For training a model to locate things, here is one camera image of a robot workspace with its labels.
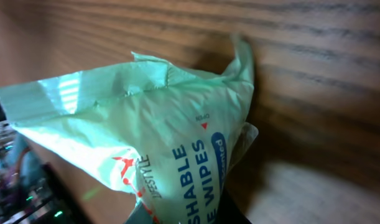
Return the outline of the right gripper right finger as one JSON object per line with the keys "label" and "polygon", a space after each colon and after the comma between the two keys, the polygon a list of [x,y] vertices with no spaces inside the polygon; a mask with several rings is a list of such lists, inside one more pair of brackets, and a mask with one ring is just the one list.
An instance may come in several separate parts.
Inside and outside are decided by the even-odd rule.
{"label": "right gripper right finger", "polygon": [[220,203],[217,211],[217,224],[251,224],[235,204],[231,195],[226,189],[220,197]]}

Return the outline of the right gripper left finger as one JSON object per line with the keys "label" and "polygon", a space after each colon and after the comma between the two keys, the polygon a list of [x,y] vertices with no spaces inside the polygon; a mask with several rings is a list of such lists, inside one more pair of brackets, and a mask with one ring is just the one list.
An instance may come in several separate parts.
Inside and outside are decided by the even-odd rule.
{"label": "right gripper left finger", "polygon": [[152,224],[151,211],[143,203],[138,203],[124,224]]}

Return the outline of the light green wipes packet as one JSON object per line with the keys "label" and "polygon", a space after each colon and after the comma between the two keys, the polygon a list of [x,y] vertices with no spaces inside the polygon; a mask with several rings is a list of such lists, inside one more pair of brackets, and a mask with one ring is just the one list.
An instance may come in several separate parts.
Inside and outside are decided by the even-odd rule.
{"label": "light green wipes packet", "polygon": [[135,54],[132,62],[0,88],[11,126],[154,223],[216,223],[228,171],[258,135],[251,46],[233,37],[222,74]]}

